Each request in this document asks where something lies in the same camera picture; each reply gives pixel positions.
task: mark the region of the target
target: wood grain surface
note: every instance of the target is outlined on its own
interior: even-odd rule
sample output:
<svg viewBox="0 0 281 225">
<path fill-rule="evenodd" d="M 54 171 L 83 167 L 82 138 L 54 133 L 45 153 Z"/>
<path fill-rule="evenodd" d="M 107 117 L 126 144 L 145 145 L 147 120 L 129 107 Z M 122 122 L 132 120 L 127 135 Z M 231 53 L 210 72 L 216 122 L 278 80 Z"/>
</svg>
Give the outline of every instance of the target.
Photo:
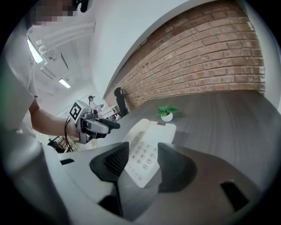
<svg viewBox="0 0 281 225">
<path fill-rule="evenodd" d="M 281 159 L 281 115 L 257 91 L 189 94 L 150 100 L 123 117 L 98 146 L 121 142 L 141 119 L 161 122 L 161 105 L 174 105 L 181 113 L 173 144 L 218 156 L 234 165 L 265 190 Z"/>
</svg>

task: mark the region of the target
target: hand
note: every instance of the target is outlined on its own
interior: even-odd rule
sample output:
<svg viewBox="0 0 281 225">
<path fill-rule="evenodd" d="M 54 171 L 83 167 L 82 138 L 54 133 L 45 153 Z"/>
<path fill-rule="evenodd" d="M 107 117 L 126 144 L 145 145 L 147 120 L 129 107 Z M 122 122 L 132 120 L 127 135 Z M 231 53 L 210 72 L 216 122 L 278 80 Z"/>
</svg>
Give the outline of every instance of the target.
<svg viewBox="0 0 281 225">
<path fill-rule="evenodd" d="M 79 133 L 78 133 L 78 131 L 75 127 L 75 124 L 72 120 L 67 124 L 66 134 L 69 135 L 69 136 L 79 138 Z"/>
</svg>

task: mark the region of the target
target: white telephone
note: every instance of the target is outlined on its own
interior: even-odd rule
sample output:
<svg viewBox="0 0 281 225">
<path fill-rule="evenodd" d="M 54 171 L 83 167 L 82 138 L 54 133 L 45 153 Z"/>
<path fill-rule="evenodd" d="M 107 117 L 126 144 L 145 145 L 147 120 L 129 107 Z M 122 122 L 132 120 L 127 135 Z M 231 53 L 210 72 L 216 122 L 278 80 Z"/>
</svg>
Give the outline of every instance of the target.
<svg viewBox="0 0 281 225">
<path fill-rule="evenodd" d="M 139 187 L 144 188 L 159 169 L 158 142 L 171 144 L 176 129 L 174 124 L 141 119 L 124 138 L 130 148 L 125 170 Z"/>
</svg>

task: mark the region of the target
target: ceiling light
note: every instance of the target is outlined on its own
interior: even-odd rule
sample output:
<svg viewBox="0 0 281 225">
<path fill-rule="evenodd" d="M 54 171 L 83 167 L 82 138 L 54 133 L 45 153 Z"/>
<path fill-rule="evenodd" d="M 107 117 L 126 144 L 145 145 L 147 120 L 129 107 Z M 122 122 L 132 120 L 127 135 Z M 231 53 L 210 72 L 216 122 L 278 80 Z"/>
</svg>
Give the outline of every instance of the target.
<svg viewBox="0 0 281 225">
<path fill-rule="evenodd" d="M 27 43 L 29 46 L 29 49 L 31 51 L 31 54 L 35 60 L 36 63 L 41 63 L 43 61 L 42 57 L 39 55 L 39 53 L 36 51 L 36 49 L 34 48 L 34 46 L 32 45 L 32 43 L 30 42 L 29 39 L 27 39 Z"/>
<path fill-rule="evenodd" d="M 66 83 L 64 79 L 60 79 L 59 82 L 60 82 L 63 86 L 65 86 L 66 88 L 70 88 L 70 85 L 69 85 L 68 83 Z"/>
</svg>

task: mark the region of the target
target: brick wall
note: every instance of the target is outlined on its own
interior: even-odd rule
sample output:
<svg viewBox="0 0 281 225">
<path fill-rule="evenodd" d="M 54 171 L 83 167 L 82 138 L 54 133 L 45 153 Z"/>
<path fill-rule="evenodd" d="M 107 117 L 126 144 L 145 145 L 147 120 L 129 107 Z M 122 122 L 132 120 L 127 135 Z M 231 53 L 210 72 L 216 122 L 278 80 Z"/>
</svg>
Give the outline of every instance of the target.
<svg viewBox="0 0 281 225">
<path fill-rule="evenodd" d="M 116 105 L 121 87 L 129 110 L 149 99 L 208 91 L 264 92 L 259 42 L 234 1 L 188 10 L 154 31 L 110 85 L 105 100 Z"/>
</svg>

